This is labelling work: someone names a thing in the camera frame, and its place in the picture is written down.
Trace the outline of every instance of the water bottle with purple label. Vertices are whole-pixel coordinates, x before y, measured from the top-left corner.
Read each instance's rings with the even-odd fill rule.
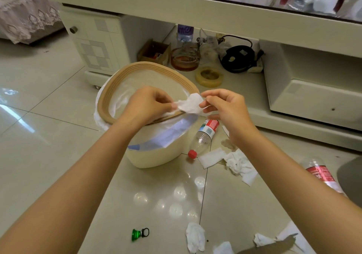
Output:
[[[184,42],[191,42],[194,36],[194,27],[179,24],[177,26],[177,40]]]

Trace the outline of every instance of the red bottle cap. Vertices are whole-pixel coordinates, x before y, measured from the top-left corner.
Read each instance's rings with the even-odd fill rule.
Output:
[[[197,157],[197,152],[195,150],[190,150],[189,153],[188,153],[188,156],[191,159],[195,159]]]

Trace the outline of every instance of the embroidered fabric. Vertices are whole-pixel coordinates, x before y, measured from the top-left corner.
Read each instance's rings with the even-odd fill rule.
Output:
[[[61,21],[57,4],[49,0],[0,0],[0,30],[13,42]]]

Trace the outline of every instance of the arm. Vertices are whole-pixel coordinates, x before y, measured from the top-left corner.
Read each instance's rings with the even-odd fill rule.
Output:
[[[316,179],[252,124],[244,97],[225,89],[201,94],[209,119],[221,119],[230,139],[248,157],[317,253],[359,253],[362,209]]]
[[[175,110],[172,102],[159,89],[139,89],[117,122],[0,238],[0,254],[77,253],[130,140]]]

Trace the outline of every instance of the brown plastic rim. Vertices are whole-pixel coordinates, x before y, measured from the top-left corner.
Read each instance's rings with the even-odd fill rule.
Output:
[[[190,94],[192,93],[199,93],[199,90],[197,87],[186,77],[181,75],[180,73],[176,72],[175,70],[172,70],[166,66],[163,66],[161,64],[152,63],[149,61],[139,61],[137,63],[129,64],[125,66],[123,69],[119,70],[106,84],[104,87],[101,96],[99,97],[98,104],[97,104],[97,110],[99,116],[108,124],[114,124],[116,119],[109,114],[109,103],[111,101],[111,98],[113,96],[113,93],[117,89],[117,87],[120,85],[120,83],[132,72],[135,72],[139,69],[151,69],[153,71],[156,71],[160,74],[163,74],[165,76],[168,76],[172,78],[174,81],[178,82],[180,85],[182,85]],[[150,124],[154,123],[160,123],[165,120],[174,118],[176,116],[179,116],[180,114],[183,114],[182,111],[176,111],[174,115],[170,115],[167,117],[163,117],[160,119],[157,119],[153,121]]]

